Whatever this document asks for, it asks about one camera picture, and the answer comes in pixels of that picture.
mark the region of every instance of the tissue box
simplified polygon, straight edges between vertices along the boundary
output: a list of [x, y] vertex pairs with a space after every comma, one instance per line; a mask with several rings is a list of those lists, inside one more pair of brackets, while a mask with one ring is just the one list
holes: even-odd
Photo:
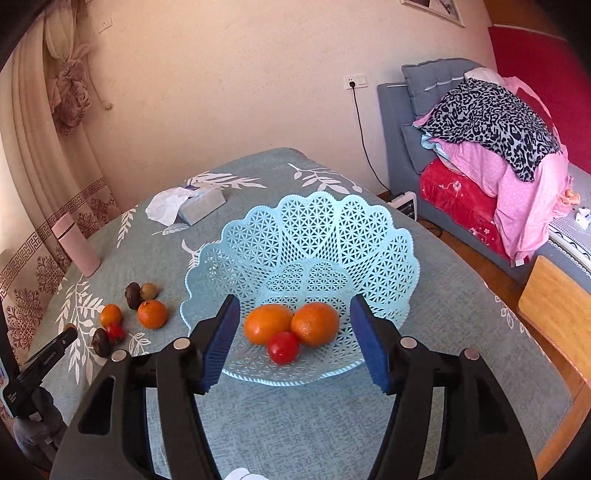
[[189, 225], [194, 225], [226, 203], [222, 189], [215, 185], [199, 187], [197, 194], [189, 198], [178, 209], [178, 215]]

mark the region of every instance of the black cable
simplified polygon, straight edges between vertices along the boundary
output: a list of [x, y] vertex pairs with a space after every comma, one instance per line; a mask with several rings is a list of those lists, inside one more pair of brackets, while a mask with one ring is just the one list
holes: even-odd
[[443, 236], [443, 228], [433, 223], [431, 220], [427, 220], [419, 216], [418, 222], [423, 225], [427, 230], [429, 230], [433, 235], [437, 238], [441, 238]]
[[374, 168], [371, 165], [371, 162], [369, 161], [368, 151], [365, 148], [365, 140], [363, 139], [363, 128], [361, 128], [361, 117], [359, 116], [359, 107], [357, 105], [357, 96], [355, 95], [355, 82], [349, 82], [349, 85], [353, 89], [353, 100], [355, 101], [355, 110], [357, 110], [357, 121], [359, 122], [359, 132], [361, 133], [361, 145], [363, 145], [363, 151], [365, 152], [365, 158], [367, 158], [369, 168], [371, 168], [371, 171], [374, 172], [374, 175], [375, 175], [376, 179], [378, 180], [379, 184], [388, 191], [390, 196], [393, 197], [394, 195], [392, 195], [392, 191], [390, 191], [390, 189], [382, 183], [382, 180], [379, 179], [378, 174], [375, 172]]

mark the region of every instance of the leopard print blanket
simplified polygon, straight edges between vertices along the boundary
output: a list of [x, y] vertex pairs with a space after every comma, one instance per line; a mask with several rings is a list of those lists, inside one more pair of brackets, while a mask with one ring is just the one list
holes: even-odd
[[477, 142], [504, 158], [523, 181], [560, 144], [519, 97], [496, 83], [467, 79], [450, 90], [420, 126], [450, 143]]

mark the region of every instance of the cherry tomato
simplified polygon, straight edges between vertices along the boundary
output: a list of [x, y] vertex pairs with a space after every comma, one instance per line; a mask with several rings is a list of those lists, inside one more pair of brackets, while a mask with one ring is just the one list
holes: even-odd
[[105, 329], [111, 343], [119, 343], [125, 340], [127, 333], [118, 323], [110, 323]]
[[291, 332], [276, 333], [267, 343], [267, 352], [276, 364], [284, 365], [293, 362], [300, 350], [300, 342]]

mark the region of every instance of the white cloth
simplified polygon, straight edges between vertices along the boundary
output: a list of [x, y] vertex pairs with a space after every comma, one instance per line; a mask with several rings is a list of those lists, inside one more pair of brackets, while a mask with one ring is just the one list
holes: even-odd
[[230, 473], [224, 480], [268, 480], [264, 476], [250, 473], [245, 468], [237, 468]]
[[198, 190], [187, 190], [182, 187], [164, 190], [157, 193], [146, 207], [146, 215], [150, 220], [155, 220], [166, 226], [171, 226], [177, 218], [178, 209], [195, 196]]
[[472, 69], [469, 72], [464, 74], [464, 78], [467, 79], [476, 79], [482, 80], [483, 82], [491, 82], [496, 83], [497, 85], [504, 87], [505, 82], [503, 77], [499, 75], [497, 72], [491, 69], [487, 69], [485, 67], [478, 67], [477, 69]]

